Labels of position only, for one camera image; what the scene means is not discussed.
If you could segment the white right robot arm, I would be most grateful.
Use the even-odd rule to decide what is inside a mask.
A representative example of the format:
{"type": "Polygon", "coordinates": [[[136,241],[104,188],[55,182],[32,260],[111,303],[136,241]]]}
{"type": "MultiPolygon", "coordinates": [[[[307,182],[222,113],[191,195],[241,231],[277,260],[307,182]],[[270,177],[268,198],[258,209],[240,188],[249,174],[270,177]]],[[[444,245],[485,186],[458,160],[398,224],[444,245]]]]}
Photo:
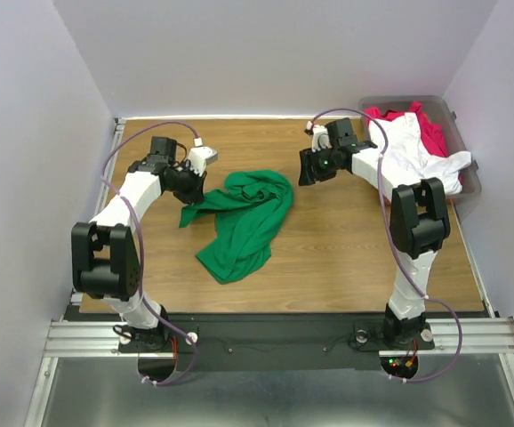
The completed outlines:
{"type": "Polygon", "coordinates": [[[311,146],[299,153],[300,186],[330,180],[346,170],[378,190],[397,264],[381,336],[388,345],[401,347],[426,331],[430,269],[451,230],[443,184],[437,178],[417,180],[385,165],[387,150],[360,141],[347,118],[326,125],[308,122],[305,132],[311,146]]]}

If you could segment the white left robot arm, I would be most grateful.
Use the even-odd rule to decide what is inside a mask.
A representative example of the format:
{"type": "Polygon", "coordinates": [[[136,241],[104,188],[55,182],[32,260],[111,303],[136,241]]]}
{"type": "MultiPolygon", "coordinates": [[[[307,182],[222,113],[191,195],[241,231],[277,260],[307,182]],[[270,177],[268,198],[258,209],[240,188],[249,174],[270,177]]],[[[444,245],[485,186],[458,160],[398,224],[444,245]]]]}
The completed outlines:
{"type": "Polygon", "coordinates": [[[123,343],[138,342],[150,350],[162,350],[172,332],[165,308],[142,289],[141,218],[165,192],[184,205],[201,203],[206,169],[218,157],[199,138],[182,160],[176,157],[180,147],[171,138],[152,138],[149,153],[129,166],[115,196],[91,220],[71,230],[74,288],[119,314],[126,324],[115,331],[123,343]]]}

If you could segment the green t shirt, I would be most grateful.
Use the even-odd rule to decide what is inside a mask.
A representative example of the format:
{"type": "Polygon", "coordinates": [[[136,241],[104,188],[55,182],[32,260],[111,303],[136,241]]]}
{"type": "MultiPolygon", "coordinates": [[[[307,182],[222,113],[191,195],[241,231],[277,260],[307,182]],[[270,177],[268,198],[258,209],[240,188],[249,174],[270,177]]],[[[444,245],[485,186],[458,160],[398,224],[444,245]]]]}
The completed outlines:
{"type": "Polygon", "coordinates": [[[181,210],[179,226],[212,214],[215,239],[197,253],[211,276],[225,285],[262,268],[271,242],[293,205],[293,185],[275,171],[241,171],[228,175],[221,189],[205,193],[198,205],[181,210]]]}

